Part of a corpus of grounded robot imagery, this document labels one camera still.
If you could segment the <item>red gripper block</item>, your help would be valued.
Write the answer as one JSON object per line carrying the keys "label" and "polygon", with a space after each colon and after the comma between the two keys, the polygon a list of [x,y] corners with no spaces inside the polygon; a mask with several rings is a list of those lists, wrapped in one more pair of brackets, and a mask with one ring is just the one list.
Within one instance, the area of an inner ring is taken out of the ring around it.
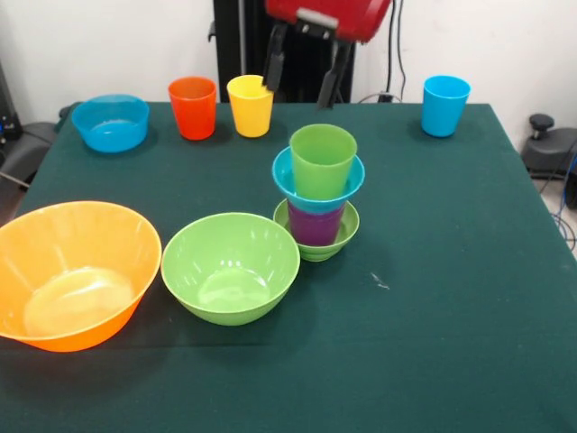
{"label": "red gripper block", "polygon": [[281,80],[285,54],[283,44],[288,24],[298,32],[331,40],[325,44],[321,59],[327,66],[317,107],[330,109],[343,103],[341,90],[348,68],[353,42],[368,42],[379,30],[390,0],[266,0],[268,15],[284,23],[275,23],[270,33],[262,85],[276,92]]}

